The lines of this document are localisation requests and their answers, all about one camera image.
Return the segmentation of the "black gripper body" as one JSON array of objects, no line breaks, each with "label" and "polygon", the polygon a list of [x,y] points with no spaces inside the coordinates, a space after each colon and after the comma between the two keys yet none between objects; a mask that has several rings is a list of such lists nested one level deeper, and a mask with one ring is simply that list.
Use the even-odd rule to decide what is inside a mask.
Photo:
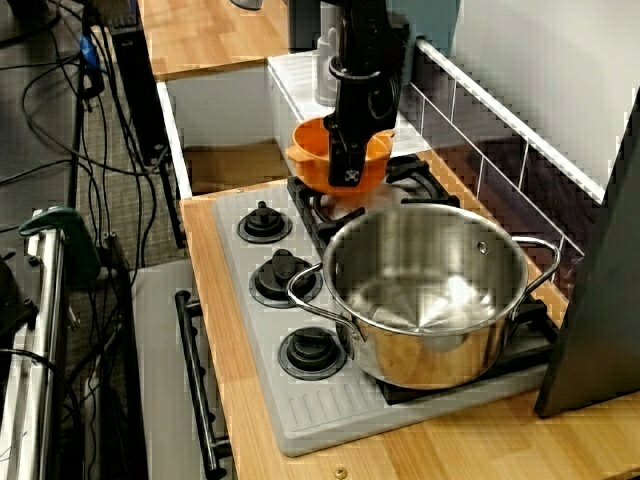
[{"label": "black gripper body", "polygon": [[365,145],[375,135],[396,125],[400,84],[395,74],[382,74],[363,82],[339,81],[335,110],[324,128],[329,138],[344,146]]}]

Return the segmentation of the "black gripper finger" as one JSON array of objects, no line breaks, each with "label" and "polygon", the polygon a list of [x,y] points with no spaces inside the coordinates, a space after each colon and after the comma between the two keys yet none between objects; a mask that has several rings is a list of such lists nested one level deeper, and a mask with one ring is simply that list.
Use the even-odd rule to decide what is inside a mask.
[{"label": "black gripper finger", "polygon": [[366,143],[344,140],[337,129],[329,132],[328,183],[332,187],[356,187],[360,184],[366,161]]}]

